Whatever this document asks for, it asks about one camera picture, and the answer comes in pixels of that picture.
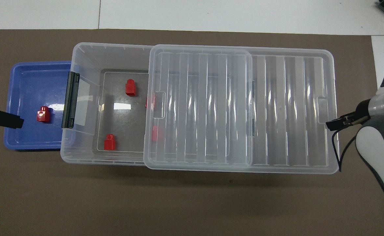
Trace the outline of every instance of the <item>clear plastic container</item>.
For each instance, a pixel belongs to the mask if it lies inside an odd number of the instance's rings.
[[[330,52],[157,45],[144,163],[152,169],[334,173]]]
[[[80,43],[68,163],[260,173],[337,170],[333,56],[320,49]],[[125,94],[134,79],[138,95]],[[108,133],[117,149],[103,149]]]

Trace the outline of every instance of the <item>blue tray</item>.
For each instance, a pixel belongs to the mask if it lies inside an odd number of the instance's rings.
[[[59,149],[62,111],[71,61],[24,62],[11,68],[6,112],[24,119],[23,127],[4,130],[9,149]],[[51,121],[36,120],[41,106],[48,106]]]

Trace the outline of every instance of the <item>brown table surface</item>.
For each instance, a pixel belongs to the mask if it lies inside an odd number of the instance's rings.
[[[15,63],[71,60],[78,42],[327,49],[339,115],[376,91],[370,36],[0,30],[0,109]],[[384,235],[384,194],[354,147],[333,175],[164,171],[8,150],[3,130],[0,235]],[[342,132],[341,146],[356,130]]]

